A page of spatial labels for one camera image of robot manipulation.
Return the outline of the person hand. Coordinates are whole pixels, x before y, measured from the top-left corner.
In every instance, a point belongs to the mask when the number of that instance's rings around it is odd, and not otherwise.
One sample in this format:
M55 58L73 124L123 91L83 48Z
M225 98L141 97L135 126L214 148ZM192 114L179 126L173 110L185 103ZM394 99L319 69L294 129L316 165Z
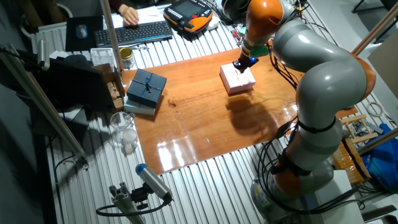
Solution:
M135 26L139 23L139 15L133 7L122 4L118 9L119 14L123 18L124 25Z

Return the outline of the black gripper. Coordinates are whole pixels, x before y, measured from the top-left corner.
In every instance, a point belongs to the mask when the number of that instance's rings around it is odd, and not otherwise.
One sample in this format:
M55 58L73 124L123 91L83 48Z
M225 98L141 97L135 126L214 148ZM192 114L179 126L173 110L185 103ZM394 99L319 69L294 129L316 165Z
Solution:
M256 57L247 57L245 55L241 55L238 60L233 62L233 66L241 73L244 73L245 70L256 64L258 61L259 59Z

